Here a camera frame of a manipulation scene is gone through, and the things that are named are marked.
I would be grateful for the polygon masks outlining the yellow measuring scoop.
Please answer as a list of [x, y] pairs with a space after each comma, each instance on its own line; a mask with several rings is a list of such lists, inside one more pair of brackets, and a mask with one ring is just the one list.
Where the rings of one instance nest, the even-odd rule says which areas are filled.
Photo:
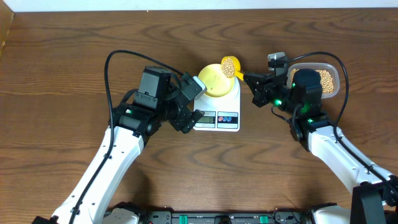
[[240, 61], [235, 56], [223, 57], [221, 61], [221, 71], [227, 78], [236, 77], [244, 80], [244, 74], [241, 72]]

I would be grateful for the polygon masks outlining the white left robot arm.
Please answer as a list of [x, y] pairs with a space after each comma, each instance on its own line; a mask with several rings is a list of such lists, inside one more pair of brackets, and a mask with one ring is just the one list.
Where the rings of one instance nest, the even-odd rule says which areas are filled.
[[110, 200], [163, 122], [188, 133], [203, 117], [188, 105], [204, 92], [206, 86], [196, 76], [146, 67], [139, 88], [129, 90], [112, 108], [101, 146], [75, 189], [50, 218], [37, 216], [34, 223], [139, 223], [139, 215], [125, 207], [107, 214]]

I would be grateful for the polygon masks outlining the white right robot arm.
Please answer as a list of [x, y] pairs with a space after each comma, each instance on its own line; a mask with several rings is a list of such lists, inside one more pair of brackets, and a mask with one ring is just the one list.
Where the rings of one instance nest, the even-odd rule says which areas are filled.
[[244, 82], [251, 89], [253, 103], [271, 103], [291, 115], [287, 120], [292, 137], [323, 161], [350, 192], [351, 207], [335, 203], [317, 205], [302, 223], [397, 223], [397, 176], [375, 164], [355, 147], [322, 110], [320, 74], [301, 69], [292, 88], [287, 75], [246, 72]]

